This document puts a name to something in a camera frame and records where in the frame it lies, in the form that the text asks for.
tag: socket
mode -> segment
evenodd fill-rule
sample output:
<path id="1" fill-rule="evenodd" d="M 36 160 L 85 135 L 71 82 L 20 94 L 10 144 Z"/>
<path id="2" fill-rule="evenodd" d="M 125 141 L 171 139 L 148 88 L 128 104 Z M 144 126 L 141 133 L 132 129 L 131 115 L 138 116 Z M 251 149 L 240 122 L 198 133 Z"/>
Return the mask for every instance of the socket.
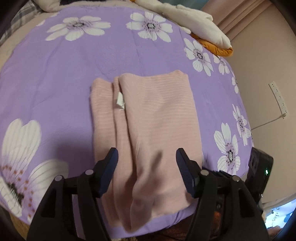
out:
<path id="1" fill-rule="evenodd" d="M 289 114 L 288 108 L 287 108 L 287 105 L 285 103 L 285 100 L 284 100 L 281 92 L 279 91 L 279 88 L 277 87 L 277 85 L 276 85 L 276 83 L 274 81 L 272 81 L 268 85 L 271 88 L 271 91 L 274 94 L 274 97 L 276 98 L 276 101 L 278 102 L 278 105 L 279 105 L 279 108 L 281 110 L 282 115 L 286 114 L 285 117 L 287 117 L 288 114 Z"/>

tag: plaid pillow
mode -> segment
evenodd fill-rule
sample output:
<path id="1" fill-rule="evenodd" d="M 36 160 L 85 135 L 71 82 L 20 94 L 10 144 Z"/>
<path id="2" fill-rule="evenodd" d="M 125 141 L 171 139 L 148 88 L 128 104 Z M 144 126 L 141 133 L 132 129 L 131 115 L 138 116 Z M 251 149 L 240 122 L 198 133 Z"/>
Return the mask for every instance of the plaid pillow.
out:
<path id="1" fill-rule="evenodd" d="M 5 33 L 0 39 L 0 46 L 7 40 L 17 29 L 33 19 L 42 9 L 29 0 L 15 15 L 11 23 L 7 26 Z"/>

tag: pink clothing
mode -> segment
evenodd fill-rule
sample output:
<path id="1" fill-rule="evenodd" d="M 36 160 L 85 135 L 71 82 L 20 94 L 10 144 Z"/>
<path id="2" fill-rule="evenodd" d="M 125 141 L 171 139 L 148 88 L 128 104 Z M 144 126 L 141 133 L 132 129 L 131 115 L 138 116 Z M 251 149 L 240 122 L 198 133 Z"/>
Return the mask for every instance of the pink clothing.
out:
<path id="1" fill-rule="evenodd" d="M 124 110 L 116 105 L 119 91 Z M 176 150 L 184 148 L 200 167 L 203 158 L 188 76 L 178 70 L 152 77 L 123 74 L 114 79 L 113 88 L 96 79 L 91 106 L 96 160 L 111 147 L 119 152 L 112 183 L 103 196 L 108 222 L 134 232 L 152 218 L 188 207 L 192 199 L 176 163 Z"/>

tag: white clothing tag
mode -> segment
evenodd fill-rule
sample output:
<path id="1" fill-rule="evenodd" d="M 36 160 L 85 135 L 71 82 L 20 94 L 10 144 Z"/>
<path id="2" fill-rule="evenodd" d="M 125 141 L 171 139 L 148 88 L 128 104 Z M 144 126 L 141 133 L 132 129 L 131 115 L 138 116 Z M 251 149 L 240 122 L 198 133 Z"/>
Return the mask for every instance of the white clothing tag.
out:
<path id="1" fill-rule="evenodd" d="M 117 96 L 117 105 L 119 105 L 121 107 L 121 109 L 125 109 L 125 103 L 123 100 L 123 94 L 121 92 L 118 92 L 118 96 Z"/>

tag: floral bedsheet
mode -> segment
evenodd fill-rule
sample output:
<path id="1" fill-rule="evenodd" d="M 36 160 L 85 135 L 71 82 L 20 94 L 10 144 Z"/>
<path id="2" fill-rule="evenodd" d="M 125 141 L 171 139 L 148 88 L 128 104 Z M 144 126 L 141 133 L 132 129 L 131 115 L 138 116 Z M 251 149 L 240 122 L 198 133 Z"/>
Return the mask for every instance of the floral bedsheet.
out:
<path id="1" fill-rule="evenodd" d="M 174 23 L 125 7 L 67 7 L 39 23 L 0 75 L 0 203 L 30 223 L 56 175 L 94 166 L 90 87 L 123 73 L 188 74 L 204 166 L 242 176 L 252 138 L 231 67 Z M 112 238 L 154 232 L 186 218 L 196 204 L 156 218 L 136 233 L 109 227 Z"/>

